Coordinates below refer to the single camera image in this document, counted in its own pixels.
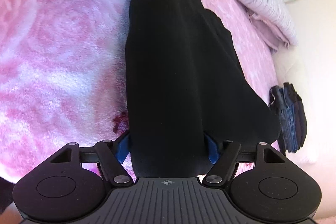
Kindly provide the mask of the stack of folded clothes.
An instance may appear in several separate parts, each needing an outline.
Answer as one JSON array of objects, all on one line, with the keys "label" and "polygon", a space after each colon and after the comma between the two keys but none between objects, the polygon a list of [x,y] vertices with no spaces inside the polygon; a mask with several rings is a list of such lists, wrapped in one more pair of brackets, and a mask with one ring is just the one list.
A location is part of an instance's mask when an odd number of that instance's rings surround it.
[{"label": "stack of folded clothes", "polygon": [[269,108],[277,114],[281,132],[277,139],[280,152],[285,155],[296,153],[305,143],[307,136],[307,120],[302,98],[293,84],[276,85],[269,91]]}]

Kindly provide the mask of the black zip fleece jacket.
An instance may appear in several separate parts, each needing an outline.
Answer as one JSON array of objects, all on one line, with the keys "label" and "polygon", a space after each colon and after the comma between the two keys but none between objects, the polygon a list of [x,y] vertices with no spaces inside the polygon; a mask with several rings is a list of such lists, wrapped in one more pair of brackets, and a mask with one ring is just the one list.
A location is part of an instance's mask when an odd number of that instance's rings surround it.
[{"label": "black zip fleece jacket", "polygon": [[254,148],[280,123],[246,82],[221,20],[201,0],[131,0],[126,41],[130,155],[138,177],[211,168],[208,140]]}]

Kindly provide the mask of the pink rose bed blanket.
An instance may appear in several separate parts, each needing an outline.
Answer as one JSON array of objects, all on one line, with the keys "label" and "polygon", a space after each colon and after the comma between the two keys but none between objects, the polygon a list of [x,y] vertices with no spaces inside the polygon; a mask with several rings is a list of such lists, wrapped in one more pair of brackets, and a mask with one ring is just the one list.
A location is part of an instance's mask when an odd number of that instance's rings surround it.
[{"label": "pink rose bed blanket", "polygon": [[1,177],[127,128],[130,0],[1,0]]}]

